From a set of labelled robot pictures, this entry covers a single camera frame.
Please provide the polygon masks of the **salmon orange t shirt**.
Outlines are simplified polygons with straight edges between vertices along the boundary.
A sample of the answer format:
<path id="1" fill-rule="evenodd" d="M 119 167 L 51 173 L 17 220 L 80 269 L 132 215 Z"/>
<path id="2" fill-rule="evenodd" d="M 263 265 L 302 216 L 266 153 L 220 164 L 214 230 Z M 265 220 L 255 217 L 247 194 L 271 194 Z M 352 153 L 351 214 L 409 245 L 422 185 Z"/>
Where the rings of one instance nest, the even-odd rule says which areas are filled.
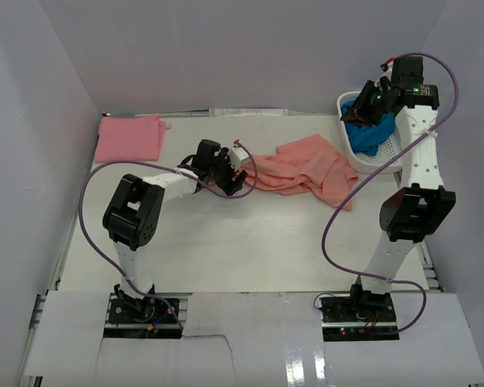
<path id="1" fill-rule="evenodd" d="M 284 196 L 313 193 L 337 207 L 358 182 L 357 172 L 330 142 L 319 134 L 280 145 L 273 155 L 255 155 L 241 168 L 257 189 Z"/>

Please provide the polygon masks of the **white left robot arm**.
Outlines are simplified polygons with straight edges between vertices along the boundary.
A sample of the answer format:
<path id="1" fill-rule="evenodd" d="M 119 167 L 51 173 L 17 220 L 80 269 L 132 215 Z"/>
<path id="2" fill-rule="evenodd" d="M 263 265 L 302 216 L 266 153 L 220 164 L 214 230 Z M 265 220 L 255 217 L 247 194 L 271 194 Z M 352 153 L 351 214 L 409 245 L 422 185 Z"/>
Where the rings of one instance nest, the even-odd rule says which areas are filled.
<path id="1" fill-rule="evenodd" d="M 142 310 L 155 293 L 150 273 L 139 250 L 156 234 L 162 206 L 173 199 L 198 193 L 214 184 L 233 198 L 248 176 L 240 167 L 251 156 L 239 144 L 230 148 L 204 139 L 193 155 L 175 169 L 152 177 L 124 175 L 102 218 L 114 243 L 122 270 L 115 294 L 134 310 Z"/>

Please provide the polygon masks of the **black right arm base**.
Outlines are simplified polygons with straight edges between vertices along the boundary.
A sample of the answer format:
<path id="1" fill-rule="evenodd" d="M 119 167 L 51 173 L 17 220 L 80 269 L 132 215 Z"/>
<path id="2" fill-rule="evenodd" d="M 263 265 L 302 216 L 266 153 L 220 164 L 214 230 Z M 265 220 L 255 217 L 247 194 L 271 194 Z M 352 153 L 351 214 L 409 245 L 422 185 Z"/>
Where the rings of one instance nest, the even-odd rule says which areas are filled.
<path id="1" fill-rule="evenodd" d="M 352 309 L 349 297 L 322 293 L 313 301 L 313 307 L 320 312 L 325 343 L 399 340 L 391 300 L 382 310 L 356 311 Z"/>

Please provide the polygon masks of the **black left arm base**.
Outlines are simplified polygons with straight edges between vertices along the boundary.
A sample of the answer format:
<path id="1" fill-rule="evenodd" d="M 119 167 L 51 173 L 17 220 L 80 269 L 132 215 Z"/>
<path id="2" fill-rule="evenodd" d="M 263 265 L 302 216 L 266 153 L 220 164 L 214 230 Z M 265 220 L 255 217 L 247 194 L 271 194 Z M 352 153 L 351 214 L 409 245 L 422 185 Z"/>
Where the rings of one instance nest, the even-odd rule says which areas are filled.
<path id="1" fill-rule="evenodd" d="M 112 298 L 106 315 L 103 337 L 108 339 L 180 339 L 178 326 L 170 308 L 160 301 L 149 304 L 141 314 Z"/>

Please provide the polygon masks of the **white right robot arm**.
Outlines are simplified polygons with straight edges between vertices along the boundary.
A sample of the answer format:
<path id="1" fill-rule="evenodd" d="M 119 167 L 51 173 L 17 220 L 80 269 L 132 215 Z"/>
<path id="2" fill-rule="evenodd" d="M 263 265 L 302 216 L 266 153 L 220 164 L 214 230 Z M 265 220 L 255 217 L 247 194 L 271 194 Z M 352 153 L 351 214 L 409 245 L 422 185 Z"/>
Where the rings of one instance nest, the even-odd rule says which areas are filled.
<path id="1" fill-rule="evenodd" d="M 395 159 L 402 164 L 398 191 L 379 213 L 382 234 L 376 250 L 350 289 L 348 311 L 359 319 L 374 317 L 390 303 L 392 281 L 415 247 L 433 234 L 456 203 L 444 187 L 436 153 L 440 107 L 436 85 L 424 81 L 424 58 L 403 55 L 382 64 L 379 81 L 367 81 L 340 119 L 359 127 L 379 124 L 390 115 L 400 138 Z"/>

